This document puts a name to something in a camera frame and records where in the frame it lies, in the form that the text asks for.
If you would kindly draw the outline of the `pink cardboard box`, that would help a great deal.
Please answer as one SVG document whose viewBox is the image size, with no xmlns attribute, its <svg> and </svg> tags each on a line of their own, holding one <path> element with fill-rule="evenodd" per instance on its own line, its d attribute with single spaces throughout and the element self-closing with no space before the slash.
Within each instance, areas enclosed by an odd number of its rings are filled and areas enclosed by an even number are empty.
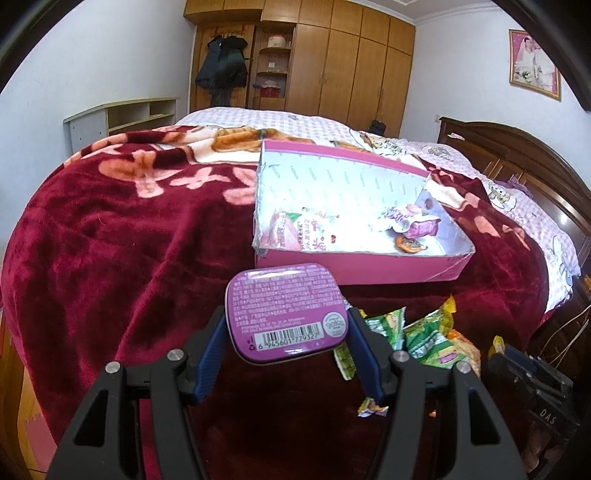
<svg viewBox="0 0 591 480">
<path fill-rule="evenodd" d="M 476 252 L 469 237 L 429 191 L 429 172 L 410 163 L 346 148 L 266 140 L 256 170 L 252 247 L 257 267 L 318 263 L 341 285 L 411 284 L 457 279 Z M 441 219 L 436 236 L 418 238 L 428 249 L 402 252 L 401 235 L 380 215 L 394 205 L 414 204 Z M 260 249 L 259 229 L 276 210 L 303 207 L 339 215 L 335 251 Z"/>
</svg>

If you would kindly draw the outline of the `red floral blanket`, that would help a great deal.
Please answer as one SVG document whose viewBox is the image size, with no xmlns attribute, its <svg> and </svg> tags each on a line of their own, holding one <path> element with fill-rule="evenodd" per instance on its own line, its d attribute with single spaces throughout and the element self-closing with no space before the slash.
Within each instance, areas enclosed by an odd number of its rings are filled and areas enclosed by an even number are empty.
<svg viewBox="0 0 591 480">
<path fill-rule="evenodd" d="M 6 249 L 4 316 L 37 401 L 60 440 L 105 364 L 157 360 L 204 328 L 226 285 L 252 269 L 256 160 L 263 135 L 176 127 L 96 142 L 39 187 Z M 453 282 L 346 285 L 370 315 L 418 319 L 454 298 L 477 347 L 525 345 L 549 293 L 540 246 L 496 211 L 482 184 L 435 174 L 460 197 L 453 218 L 475 245 Z M 363 479 L 386 431 L 356 414 L 363 389 L 330 354 L 256 367 L 233 353 L 191 412 L 214 479 Z"/>
</svg>

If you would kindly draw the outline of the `pink checkered bed sheet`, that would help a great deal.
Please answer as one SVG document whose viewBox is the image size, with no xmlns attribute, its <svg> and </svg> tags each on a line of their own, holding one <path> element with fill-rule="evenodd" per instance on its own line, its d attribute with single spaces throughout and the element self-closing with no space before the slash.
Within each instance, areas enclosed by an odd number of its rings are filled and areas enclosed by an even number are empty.
<svg viewBox="0 0 591 480">
<path fill-rule="evenodd" d="M 399 154 L 416 155 L 419 159 L 448 172 L 479 180 L 493 207 L 515 221 L 541 247 L 548 269 L 548 311 L 569 299 L 574 291 L 574 279 L 581 274 L 572 239 L 560 224 L 542 209 L 541 202 L 533 197 L 531 189 L 486 177 L 464 154 L 451 146 L 387 138 L 358 131 L 321 116 L 236 107 L 214 107 L 195 111 L 178 120 L 177 124 L 270 128 L 288 136 L 311 139 L 325 146 L 345 142 L 388 158 L 394 158 Z"/>
</svg>

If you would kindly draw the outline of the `yellow candy wrapper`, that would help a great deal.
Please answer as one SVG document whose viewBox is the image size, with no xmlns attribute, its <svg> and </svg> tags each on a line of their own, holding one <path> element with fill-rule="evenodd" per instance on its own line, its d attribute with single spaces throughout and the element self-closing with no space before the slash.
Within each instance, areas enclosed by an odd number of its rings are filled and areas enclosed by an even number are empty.
<svg viewBox="0 0 591 480">
<path fill-rule="evenodd" d="M 379 415 L 386 417 L 388 415 L 389 407 L 381 407 L 373 398 L 367 397 L 358 409 L 358 416 L 367 418 L 372 415 Z"/>
</svg>

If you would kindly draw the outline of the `orange jelly cup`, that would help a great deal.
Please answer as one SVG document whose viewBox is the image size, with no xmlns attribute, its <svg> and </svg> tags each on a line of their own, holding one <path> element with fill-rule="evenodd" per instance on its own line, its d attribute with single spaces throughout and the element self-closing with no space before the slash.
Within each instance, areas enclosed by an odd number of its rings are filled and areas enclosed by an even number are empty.
<svg viewBox="0 0 591 480">
<path fill-rule="evenodd" d="M 404 235 L 399 235 L 394 240 L 394 244 L 399 250 L 408 254 L 417 254 L 428 249 L 417 239 L 407 238 Z"/>
</svg>

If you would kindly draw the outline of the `orange sausage snack pack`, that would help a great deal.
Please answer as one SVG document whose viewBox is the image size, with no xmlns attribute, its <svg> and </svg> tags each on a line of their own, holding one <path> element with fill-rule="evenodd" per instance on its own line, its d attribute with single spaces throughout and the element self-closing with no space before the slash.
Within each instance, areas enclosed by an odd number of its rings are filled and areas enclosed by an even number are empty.
<svg viewBox="0 0 591 480">
<path fill-rule="evenodd" d="M 506 344 L 502 336 L 496 335 L 492 341 L 492 345 L 488 351 L 488 358 L 492 358 L 494 355 L 504 355 L 506 352 Z"/>
</svg>

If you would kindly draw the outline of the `framed wedding photo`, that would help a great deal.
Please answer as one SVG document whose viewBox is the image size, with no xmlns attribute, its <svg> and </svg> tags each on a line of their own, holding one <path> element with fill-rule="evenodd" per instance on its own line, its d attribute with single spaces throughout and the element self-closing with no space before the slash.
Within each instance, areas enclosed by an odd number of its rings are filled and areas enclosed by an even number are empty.
<svg viewBox="0 0 591 480">
<path fill-rule="evenodd" d="M 562 98 L 561 74 L 538 42 L 524 30 L 509 30 L 510 84 L 554 100 Z"/>
</svg>

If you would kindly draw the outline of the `dark hanging coats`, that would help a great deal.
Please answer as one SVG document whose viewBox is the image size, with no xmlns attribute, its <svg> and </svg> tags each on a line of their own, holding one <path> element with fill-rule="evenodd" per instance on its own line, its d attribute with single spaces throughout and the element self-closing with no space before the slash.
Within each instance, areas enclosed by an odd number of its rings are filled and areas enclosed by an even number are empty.
<svg viewBox="0 0 591 480">
<path fill-rule="evenodd" d="M 195 83 L 211 95 L 211 107 L 229 106 L 232 91 L 246 87 L 249 80 L 243 54 L 246 47 L 246 40 L 235 35 L 217 35 L 208 42 L 204 65 Z"/>
</svg>

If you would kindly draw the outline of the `purple mint tin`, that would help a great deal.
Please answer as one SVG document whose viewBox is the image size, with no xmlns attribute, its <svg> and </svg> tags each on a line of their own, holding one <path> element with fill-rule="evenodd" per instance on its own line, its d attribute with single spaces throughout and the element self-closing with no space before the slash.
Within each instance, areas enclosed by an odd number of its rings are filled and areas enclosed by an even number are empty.
<svg viewBox="0 0 591 480">
<path fill-rule="evenodd" d="M 224 307 L 232 346 L 253 365 L 335 349 L 349 331 L 341 290 L 315 263 L 239 273 L 226 287 Z"/>
</svg>

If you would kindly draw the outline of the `green pea snack bag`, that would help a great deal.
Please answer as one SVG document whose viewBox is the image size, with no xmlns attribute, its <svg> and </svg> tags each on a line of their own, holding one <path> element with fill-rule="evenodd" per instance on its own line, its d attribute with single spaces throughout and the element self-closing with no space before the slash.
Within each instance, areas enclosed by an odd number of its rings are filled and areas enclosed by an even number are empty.
<svg viewBox="0 0 591 480">
<path fill-rule="evenodd" d="M 456 301 L 450 296 L 441 307 L 404 328 L 408 353 L 423 365 L 451 369 L 465 361 L 481 373 L 480 351 L 454 328 Z"/>
</svg>

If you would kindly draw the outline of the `dark wooden headboard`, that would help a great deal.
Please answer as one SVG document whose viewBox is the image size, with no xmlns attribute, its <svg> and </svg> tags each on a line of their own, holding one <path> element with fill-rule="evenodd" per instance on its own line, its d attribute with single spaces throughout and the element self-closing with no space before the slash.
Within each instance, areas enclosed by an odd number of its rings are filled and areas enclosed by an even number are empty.
<svg viewBox="0 0 591 480">
<path fill-rule="evenodd" d="M 493 205 L 543 249 L 548 308 L 590 302 L 590 190 L 552 148 L 516 127 L 443 117 L 438 142 L 479 172 Z"/>
</svg>

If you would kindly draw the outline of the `black bag by wardrobe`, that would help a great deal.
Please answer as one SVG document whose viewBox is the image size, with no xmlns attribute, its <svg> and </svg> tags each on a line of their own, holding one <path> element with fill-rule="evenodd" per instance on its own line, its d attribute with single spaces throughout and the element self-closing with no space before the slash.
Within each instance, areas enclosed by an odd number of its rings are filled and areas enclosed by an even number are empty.
<svg viewBox="0 0 591 480">
<path fill-rule="evenodd" d="M 370 134 L 374 134 L 374 135 L 379 135 L 382 137 L 386 136 L 386 130 L 387 130 L 387 125 L 384 124 L 381 121 L 378 120 L 373 120 L 372 123 L 370 123 L 370 128 L 368 130 L 368 132 Z"/>
</svg>

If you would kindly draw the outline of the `low white shelf unit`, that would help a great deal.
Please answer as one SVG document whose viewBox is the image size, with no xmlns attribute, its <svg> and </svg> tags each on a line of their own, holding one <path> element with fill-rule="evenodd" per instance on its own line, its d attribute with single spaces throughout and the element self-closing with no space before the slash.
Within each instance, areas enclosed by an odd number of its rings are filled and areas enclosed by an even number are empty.
<svg viewBox="0 0 591 480">
<path fill-rule="evenodd" d="M 174 97 L 125 100 L 101 104 L 63 120 L 70 153 L 111 135 L 172 125 Z"/>
</svg>

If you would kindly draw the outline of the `wooden wardrobe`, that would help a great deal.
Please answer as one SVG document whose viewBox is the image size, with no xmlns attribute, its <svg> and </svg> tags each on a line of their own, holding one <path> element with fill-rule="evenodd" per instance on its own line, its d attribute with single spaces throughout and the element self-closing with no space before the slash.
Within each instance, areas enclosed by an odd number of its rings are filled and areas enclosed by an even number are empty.
<svg viewBox="0 0 591 480">
<path fill-rule="evenodd" d="M 245 40 L 245 87 L 221 105 L 320 115 L 399 135 L 416 28 L 351 1 L 188 1 L 192 70 L 214 41 Z"/>
</svg>

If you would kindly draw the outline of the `pink peach jelly pouch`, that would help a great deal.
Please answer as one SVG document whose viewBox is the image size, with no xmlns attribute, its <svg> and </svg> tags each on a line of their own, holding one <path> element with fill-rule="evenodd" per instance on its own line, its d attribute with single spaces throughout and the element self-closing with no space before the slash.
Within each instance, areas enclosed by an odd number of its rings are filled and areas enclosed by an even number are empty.
<svg viewBox="0 0 591 480">
<path fill-rule="evenodd" d="M 308 207 L 294 212 L 276 210 L 259 229 L 257 247 L 307 253 L 335 251 L 339 220 L 339 215 Z"/>
</svg>

